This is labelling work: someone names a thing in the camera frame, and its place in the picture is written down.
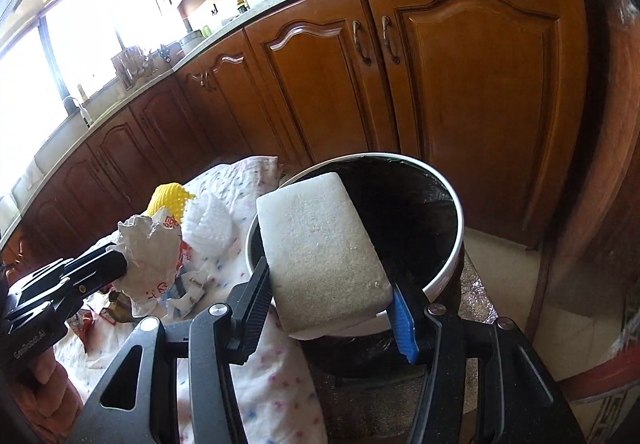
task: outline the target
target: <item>sponge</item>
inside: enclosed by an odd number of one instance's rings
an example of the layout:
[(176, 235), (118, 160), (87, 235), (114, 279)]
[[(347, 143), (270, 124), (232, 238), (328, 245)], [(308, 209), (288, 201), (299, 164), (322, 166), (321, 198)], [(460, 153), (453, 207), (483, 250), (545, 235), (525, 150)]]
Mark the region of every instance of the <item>sponge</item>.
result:
[(391, 284), (337, 173), (263, 195), (257, 210), (273, 297), (289, 336), (318, 338), (386, 309)]

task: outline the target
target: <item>blue gripper pad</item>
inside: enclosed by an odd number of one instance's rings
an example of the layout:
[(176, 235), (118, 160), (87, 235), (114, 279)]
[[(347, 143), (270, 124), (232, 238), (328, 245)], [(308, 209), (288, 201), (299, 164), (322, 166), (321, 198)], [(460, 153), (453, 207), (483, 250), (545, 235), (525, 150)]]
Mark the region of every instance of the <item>blue gripper pad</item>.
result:
[(418, 358), (418, 344), (415, 342), (414, 319), (409, 314), (409, 309), (396, 286), (394, 286), (394, 299), (386, 308), (386, 314), (389, 317), (398, 350), (410, 364), (415, 364)]

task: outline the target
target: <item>window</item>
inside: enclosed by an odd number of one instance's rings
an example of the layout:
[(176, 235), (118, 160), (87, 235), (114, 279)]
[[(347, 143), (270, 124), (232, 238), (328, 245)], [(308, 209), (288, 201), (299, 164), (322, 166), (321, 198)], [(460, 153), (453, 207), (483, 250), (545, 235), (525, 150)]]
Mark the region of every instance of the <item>window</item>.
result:
[(63, 0), (46, 17), (62, 78), (78, 99), (78, 84), (90, 96), (116, 77), (120, 42), (149, 52), (186, 34), (178, 11), (161, 15), (154, 0)]
[(34, 28), (0, 58), (0, 197), (65, 117)]

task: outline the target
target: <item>metal screw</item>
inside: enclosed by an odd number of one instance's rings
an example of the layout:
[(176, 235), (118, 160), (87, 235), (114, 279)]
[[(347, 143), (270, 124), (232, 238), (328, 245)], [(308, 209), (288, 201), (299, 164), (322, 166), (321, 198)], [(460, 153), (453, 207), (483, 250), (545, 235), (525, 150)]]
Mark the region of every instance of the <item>metal screw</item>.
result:
[(500, 327), (502, 330), (511, 330), (515, 328), (515, 326), (516, 324), (510, 318), (507, 318), (505, 316), (500, 316), (498, 318), (498, 327)]
[(214, 303), (211, 307), (209, 307), (209, 314), (212, 316), (222, 316), (229, 310), (224, 303)]
[(427, 311), (434, 316), (442, 316), (447, 313), (447, 308), (442, 303), (431, 303)]
[(144, 318), (140, 322), (140, 328), (145, 332), (151, 332), (158, 327), (158, 318), (154, 318), (153, 316), (149, 316), (148, 318)]

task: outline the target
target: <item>hand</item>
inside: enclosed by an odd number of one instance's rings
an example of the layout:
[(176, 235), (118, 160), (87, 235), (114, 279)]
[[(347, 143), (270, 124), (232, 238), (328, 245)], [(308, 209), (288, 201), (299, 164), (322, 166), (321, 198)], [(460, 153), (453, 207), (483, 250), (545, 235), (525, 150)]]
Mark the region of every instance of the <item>hand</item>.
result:
[(82, 410), (82, 399), (64, 366), (56, 361), (53, 348), (38, 357), (30, 368), (41, 386), (33, 392), (15, 381), (12, 385), (15, 402), (44, 442), (64, 442)]

